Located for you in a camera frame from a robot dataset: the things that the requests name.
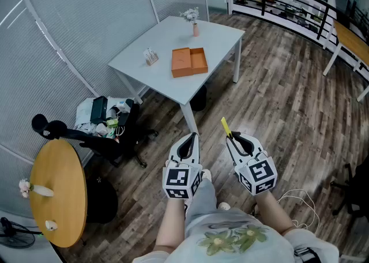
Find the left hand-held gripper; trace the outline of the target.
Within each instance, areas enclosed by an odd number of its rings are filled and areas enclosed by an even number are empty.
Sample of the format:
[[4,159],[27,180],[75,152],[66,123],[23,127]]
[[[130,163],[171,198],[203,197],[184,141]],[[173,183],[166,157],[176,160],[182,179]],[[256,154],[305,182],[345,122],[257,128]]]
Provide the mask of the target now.
[[163,189],[168,198],[192,200],[202,181],[199,158],[199,135],[190,133],[170,149],[163,168]]

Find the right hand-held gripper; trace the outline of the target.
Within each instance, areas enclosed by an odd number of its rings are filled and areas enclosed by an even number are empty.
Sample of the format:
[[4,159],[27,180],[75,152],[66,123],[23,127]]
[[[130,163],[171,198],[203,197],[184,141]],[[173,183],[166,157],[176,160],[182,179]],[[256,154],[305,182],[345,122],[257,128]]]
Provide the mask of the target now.
[[[226,136],[226,144],[234,162],[239,182],[253,196],[275,187],[277,170],[271,156],[262,152],[258,139],[246,133],[232,131],[232,139]],[[245,161],[245,156],[255,157]]]

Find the yellow-green plastic knife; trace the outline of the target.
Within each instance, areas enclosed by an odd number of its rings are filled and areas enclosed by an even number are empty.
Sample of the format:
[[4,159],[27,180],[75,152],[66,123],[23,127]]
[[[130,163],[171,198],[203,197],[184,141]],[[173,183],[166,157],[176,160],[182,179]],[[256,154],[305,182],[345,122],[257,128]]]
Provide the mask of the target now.
[[233,138],[231,129],[229,128],[229,126],[227,124],[227,121],[226,121],[226,119],[224,117],[222,117],[221,123],[222,123],[222,126],[223,126],[223,128],[224,128],[224,130],[226,132],[227,137]]

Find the orange box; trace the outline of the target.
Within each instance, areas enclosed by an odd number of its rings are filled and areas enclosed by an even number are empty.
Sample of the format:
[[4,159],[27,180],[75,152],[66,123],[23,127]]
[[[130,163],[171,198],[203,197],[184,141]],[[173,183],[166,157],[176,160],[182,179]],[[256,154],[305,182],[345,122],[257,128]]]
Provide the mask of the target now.
[[208,72],[203,48],[179,48],[172,50],[171,72],[173,78]]

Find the person's left forearm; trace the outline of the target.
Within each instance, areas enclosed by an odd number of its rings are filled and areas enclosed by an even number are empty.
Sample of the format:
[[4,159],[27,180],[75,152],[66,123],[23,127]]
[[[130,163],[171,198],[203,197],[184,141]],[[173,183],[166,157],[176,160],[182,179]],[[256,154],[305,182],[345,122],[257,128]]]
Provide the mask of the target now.
[[154,251],[172,253],[185,239],[183,200],[169,199],[159,227]]

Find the person's right forearm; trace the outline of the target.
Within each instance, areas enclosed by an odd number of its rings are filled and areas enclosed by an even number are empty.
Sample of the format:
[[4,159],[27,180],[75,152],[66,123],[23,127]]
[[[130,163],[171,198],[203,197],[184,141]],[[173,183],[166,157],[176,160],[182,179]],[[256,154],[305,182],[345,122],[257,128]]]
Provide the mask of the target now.
[[291,218],[270,191],[256,195],[255,200],[265,225],[273,228],[282,236],[296,229]]

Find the person's grey trouser leg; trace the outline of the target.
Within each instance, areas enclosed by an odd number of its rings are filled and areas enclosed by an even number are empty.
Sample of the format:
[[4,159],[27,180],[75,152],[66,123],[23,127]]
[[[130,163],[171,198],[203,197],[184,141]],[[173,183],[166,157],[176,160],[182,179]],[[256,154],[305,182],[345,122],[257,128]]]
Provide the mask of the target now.
[[215,213],[217,211],[217,199],[215,195],[215,189],[212,182],[205,178],[199,185],[198,190],[189,205],[186,218],[185,228],[197,218]]

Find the white square table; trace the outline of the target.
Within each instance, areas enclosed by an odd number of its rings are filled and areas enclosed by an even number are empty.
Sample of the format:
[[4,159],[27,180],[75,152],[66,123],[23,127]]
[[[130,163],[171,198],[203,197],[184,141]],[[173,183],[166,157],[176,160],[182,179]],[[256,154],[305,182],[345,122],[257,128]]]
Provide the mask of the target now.
[[[235,52],[233,81],[239,79],[240,53],[244,31],[208,21],[198,21],[199,36],[194,37],[190,23],[180,17],[169,16],[129,44],[108,65],[132,93],[136,101],[142,100],[128,81],[133,78],[163,96],[177,102],[191,132],[197,132],[190,100],[210,75]],[[159,60],[146,64],[143,52],[151,48]],[[173,78],[171,73],[172,50],[177,48],[203,48],[208,72],[193,76]]]

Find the black office chair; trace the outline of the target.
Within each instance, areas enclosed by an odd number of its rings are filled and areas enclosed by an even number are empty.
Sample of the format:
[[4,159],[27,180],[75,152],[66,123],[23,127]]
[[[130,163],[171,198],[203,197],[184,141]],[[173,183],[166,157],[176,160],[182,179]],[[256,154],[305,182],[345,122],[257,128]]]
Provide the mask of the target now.
[[128,115],[122,116],[124,132],[119,136],[118,141],[69,129],[62,121],[55,120],[49,122],[42,114],[37,114],[33,117],[32,129],[48,140],[60,138],[78,140],[81,147],[91,149],[95,154],[105,158],[115,167],[119,166],[116,161],[120,157],[128,159],[135,157],[138,164],[145,168],[147,164],[139,158],[134,147],[140,141],[147,141],[151,137],[157,137],[159,133],[154,129],[147,129],[137,124],[140,107],[134,100],[129,99],[128,106],[131,108],[131,111]]

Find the black box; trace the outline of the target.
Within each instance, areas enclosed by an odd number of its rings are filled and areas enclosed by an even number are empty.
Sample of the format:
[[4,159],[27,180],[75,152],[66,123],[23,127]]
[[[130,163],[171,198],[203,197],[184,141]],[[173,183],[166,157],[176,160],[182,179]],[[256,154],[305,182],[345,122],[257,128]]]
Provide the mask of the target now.
[[108,99],[105,96],[97,97],[93,100],[90,122],[98,125],[106,121]]

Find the wooden card holder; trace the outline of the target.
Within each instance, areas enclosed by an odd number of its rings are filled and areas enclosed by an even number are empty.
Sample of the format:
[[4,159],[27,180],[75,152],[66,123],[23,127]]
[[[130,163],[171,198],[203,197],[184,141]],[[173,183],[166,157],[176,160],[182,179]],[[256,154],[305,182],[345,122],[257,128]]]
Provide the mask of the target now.
[[143,52],[146,64],[151,66],[153,65],[156,61],[159,60],[158,55],[155,51],[153,51],[150,47],[147,48],[144,52]]

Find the black round table base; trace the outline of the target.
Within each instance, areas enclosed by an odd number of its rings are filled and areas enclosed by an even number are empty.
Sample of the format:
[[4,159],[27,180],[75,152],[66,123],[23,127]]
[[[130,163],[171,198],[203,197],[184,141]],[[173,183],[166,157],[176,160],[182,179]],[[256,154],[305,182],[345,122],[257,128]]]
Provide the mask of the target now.
[[99,176],[91,177],[87,185],[87,223],[106,224],[118,211],[118,197],[113,185]]

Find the black swivel chair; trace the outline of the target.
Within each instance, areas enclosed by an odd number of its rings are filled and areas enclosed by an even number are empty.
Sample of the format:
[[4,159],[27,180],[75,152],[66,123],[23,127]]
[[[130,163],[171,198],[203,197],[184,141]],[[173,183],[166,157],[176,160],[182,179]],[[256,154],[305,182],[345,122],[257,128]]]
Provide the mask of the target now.
[[356,166],[355,175],[352,175],[349,163],[344,167],[348,170],[348,180],[345,184],[330,183],[330,186],[337,187],[344,192],[341,205],[332,212],[332,215],[337,216],[346,205],[349,214],[354,217],[365,217],[369,222],[369,155],[362,164]]

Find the white vase with pink flowers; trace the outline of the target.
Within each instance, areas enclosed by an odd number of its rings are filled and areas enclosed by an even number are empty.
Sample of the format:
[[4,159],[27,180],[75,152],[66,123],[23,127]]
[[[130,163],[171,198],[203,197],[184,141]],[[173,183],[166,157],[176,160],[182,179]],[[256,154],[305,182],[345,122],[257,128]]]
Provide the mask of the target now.
[[54,196],[54,192],[51,189],[46,188],[44,186],[40,186],[40,185],[34,185],[30,183],[27,179],[21,179],[18,183],[18,186],[24,198],[28,198],[30,192],[32,191],[34,191],[35,193],[41,196],[46,196],[46,197]]

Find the wooden desk with white legs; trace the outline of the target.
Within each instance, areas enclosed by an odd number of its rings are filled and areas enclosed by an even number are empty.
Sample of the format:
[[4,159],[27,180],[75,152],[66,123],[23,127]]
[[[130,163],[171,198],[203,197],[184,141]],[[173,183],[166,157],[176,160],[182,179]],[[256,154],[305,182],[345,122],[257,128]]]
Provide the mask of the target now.
[[353,68],[354,72],[359,69],[361,64],[366,66],[369,70],[369,46],[359,36],[353,33],[350,29],[344,27],[336,20],[333,20],[333,25],[330,28],[325,43],[323,44],[323,49],[325,49],[328,45],[334,29],[336,30],[338,44],[336,45],[336,49],[334,50],[330,61],[323,71],[323,75],[327,75],[342,47],[357,58],[357,62]]

